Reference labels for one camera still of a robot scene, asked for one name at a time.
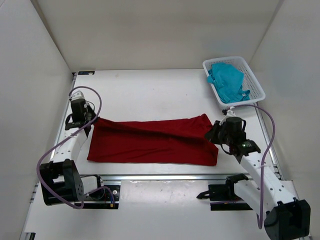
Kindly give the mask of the blue t shirt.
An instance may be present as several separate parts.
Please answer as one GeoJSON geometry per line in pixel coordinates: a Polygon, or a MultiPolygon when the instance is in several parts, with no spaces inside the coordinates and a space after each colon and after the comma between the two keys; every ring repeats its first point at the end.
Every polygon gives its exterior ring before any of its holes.
{"type": "Polygon", "coordinates": [[[243,90],[244,74],[233,65],[214,63],[208,71],[207,82],[213,84],[224,104],[250,100],[250,90],[243,90]]]}

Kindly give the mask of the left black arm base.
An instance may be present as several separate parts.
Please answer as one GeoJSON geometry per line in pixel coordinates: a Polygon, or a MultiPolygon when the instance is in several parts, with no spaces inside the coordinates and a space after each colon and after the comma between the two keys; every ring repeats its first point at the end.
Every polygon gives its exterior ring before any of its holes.
{"type": "Polygon", "coordinates": [[[121,182],[107,180],[98,174],[81,175],[83,183],[83,209],[117,210],[119,208],[121,182]]]}

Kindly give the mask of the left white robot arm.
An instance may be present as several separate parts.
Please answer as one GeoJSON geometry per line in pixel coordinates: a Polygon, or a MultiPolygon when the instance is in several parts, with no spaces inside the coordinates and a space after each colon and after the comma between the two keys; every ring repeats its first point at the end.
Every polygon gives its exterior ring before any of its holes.
{"type": "Polygon", "coordinates": [[[91,125],[82,128],[95,116],[94,110],[83,96],[70,101],[71,114],[65,120],[65,137],[80,130],[68,141],[58,147],[52,161],[42,163],[39,172],[46,183],[57,195],[70,202],[84,200],[84,185],[77,170],[78,159],[83,144],[87,141],[91,125]]]}

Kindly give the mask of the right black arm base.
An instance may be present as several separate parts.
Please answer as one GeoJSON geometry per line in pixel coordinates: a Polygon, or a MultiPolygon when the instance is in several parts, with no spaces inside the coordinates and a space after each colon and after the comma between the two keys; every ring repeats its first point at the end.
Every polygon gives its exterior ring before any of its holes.
{"type": "Polygon", "coordinates": [[[243,173],[230,175],[224,184],[209,184],[208,190],[199,193],[196,198],[209,199],[211,211],[251,211],[252,208],[234,190],[235,184],[248,180],[243,173]]]}

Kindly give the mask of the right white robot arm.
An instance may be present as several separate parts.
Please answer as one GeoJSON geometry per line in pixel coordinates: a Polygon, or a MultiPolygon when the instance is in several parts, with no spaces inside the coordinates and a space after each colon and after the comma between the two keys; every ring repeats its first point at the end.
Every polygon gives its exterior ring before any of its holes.
{"type": "Polygon", "coordinates": [[[228,176],[224,193],[230,201],[242,199],[257,214],[271,240],[294,240],[310,233],[311,207],[306,200],[292,194],[275,173],[266,166],[258,145],[247,138],[246,121],[227,117],[215,121],[205,138],[215,145],[226,145],[228,155],[234,156],[248,172],[228,176]]]}

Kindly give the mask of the black table label sticker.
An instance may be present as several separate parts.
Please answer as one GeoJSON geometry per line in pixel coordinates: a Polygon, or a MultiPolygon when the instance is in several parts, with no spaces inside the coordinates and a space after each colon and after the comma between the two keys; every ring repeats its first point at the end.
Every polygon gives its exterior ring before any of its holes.
{"type": "Polygon", "coordinates": [[[94,75],[95,74],[95,71],[79,71],[77,73],[79,76],[86,76],[86,75],[94,75]]]}

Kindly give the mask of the red t shirt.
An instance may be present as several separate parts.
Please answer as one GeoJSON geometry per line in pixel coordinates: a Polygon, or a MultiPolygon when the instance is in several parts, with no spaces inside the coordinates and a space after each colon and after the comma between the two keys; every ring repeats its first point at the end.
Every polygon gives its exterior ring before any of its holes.
{"type": "Polygon", "coordinates": [[[206,114],[159,121],[94,124],[87,160],[96,163],[188,164],[215,166],[219,149],[205,134],[212,123],[206,114]]]}

